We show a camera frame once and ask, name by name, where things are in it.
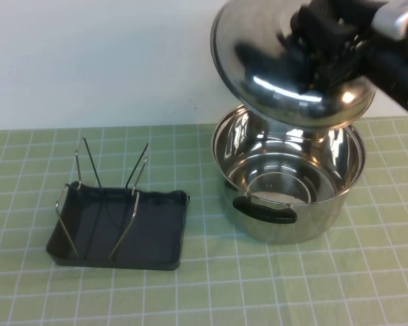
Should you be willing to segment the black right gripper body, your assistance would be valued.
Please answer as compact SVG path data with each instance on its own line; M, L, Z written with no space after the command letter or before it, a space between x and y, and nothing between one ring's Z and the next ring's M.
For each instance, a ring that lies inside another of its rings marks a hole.
M376 56L378 51L384 50L390 45L390 40L368 25L361 25L361 23L350 22L349 20L346 20L346 24L354 27L357 32L357 36L351 42L354 49L348 59L346 76L385 77L384 64Z

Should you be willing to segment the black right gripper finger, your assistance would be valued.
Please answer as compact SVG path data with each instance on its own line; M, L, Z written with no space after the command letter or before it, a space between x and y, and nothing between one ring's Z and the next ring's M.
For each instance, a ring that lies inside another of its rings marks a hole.
M331 2L309 2L298 11L298 25L308 38L314 37L353 37L357 28L350 24L341 24L341 17Z
M360 75L362 55L348 52L333 58L316 50L313 55L313 90L327 92Z

